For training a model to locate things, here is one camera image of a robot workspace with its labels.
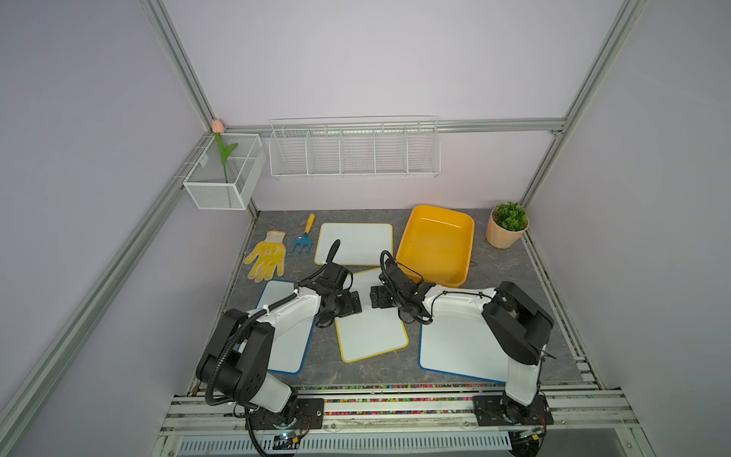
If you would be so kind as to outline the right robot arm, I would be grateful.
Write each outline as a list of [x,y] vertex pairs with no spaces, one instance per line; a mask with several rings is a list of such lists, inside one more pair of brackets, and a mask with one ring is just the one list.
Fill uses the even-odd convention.
[[502,384],[502,393],[474,402],[492,424],[546,420],[540,375],[554,327],[550,312],[510,281],[487,289],[413,281],[388,251],[380,268],[399,316],[421,327],[422,369]]

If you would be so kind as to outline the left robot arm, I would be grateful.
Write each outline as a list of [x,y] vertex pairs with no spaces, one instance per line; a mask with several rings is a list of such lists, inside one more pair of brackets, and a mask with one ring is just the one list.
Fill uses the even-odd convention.
[[196,368],[205,387],[205,402],[214,407],[234,403],[264,409],[290,422],[295,415],[297,391],[268,373],[276,339],[312,318],[317,325],[359,312],[360,298],[351,289],[353,273],[327,263],[293,291],[271,304],[242,312],[229,310],[219,320]]

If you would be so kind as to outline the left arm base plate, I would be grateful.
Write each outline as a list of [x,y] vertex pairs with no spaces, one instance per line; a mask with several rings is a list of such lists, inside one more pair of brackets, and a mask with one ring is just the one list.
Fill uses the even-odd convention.
[[247,418],[252,430],[319,430],[325,418],[325,399],[297,398],[280,412],[257,409]]

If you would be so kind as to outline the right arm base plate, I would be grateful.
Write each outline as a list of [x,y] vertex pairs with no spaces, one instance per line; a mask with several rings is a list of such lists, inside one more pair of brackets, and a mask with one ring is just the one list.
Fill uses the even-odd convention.
[[476,395],[473,410],[480,427],[541,426],[554,424],[546,396],[539,393],[529,406],[504,394]]

